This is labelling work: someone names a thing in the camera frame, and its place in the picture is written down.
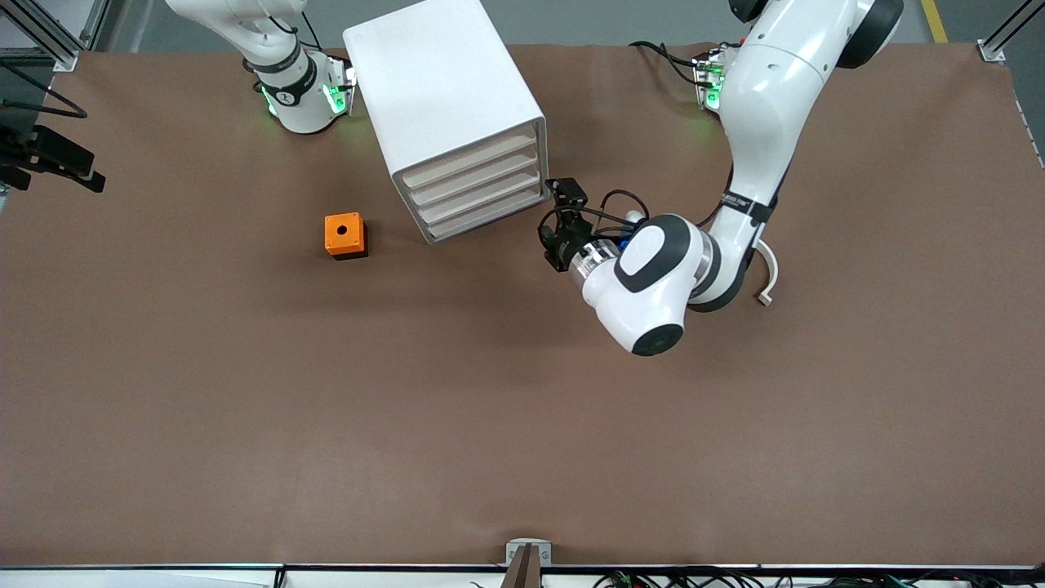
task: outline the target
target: yellow line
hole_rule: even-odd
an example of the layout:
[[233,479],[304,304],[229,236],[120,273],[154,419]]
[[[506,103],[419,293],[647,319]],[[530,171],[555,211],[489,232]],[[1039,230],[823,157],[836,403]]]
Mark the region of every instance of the yellow line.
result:
[[947,31],[944,30],[944,21],[939,20],[935,0],[922,0],[922,9],[925,10],[925,20],[929,21],[932,40],[936,43],[947,43]]

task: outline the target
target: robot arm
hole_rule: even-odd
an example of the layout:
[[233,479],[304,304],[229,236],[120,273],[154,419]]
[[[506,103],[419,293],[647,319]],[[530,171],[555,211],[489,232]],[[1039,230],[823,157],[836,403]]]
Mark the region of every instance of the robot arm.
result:
[[[635,355],[659,354],[677,344],[687,306],[712,312],[736,298],[825,83],[836,65],[857,67],[874,56],[903,10],[903,0],[730,0],[730,5],[741,20],[758,21],[742,47],[697,64],[706,81],[701,105],[717,112],[734,160],[710,230],[661,214],[634,222],[633,232],[617,242],[593,237],[565,251],[573,255],[570,271],[585,302]],[[554,235],[551,229],[542,234],[549,255],[556,251],[553,236],[570,224],[563,218],[568,220],[560,216]]]
[[354,70],[319,50],[306,51],[285,19],[307,0],[167,0],[178,15],[231,43],[261,80],[270,112],[287,130],[316,133],[348,112]]

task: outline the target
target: brown table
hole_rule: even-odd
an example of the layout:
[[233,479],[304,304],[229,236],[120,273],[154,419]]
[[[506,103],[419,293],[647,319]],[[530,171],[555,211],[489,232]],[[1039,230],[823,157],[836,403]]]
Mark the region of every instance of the brown table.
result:
[[[553,174],[714,206],[726,140],[665,63],[512,52]],[[759,262],[652,359],[545,264],[545,207],[427,245],[368,120],[284,132],[237,55],[86,54],[56,89],[109,185],[0,214],[5,564],[1045,558],[1045,174],[972,45],[837,72],[775,303]],[[373,251],[339,263],[347,210]]]

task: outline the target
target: metal rod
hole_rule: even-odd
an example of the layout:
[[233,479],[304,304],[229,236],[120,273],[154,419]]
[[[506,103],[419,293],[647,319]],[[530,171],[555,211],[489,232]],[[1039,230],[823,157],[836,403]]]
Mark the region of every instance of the metal rod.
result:
[[72,70],[84,45],[36,0],[0,0],[0,11],[49,54],[63,69]]
[[988,61],[995,61],[1001,54],[1005,44],[1016,36],[1038,13],[1045,7],[1045,0],[1026,0],[1009,16],[998,30],[995,30],[986,41],[981,42],[980,49],[983,57]]

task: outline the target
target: orange box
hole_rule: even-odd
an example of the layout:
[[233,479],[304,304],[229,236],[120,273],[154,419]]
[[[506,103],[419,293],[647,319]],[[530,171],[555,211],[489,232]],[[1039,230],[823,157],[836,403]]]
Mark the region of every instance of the orange box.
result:
[[326,250],[334,259],[358,259],[370,254],[367,249],[367,224],[358,212],[331,214],[323,230]]

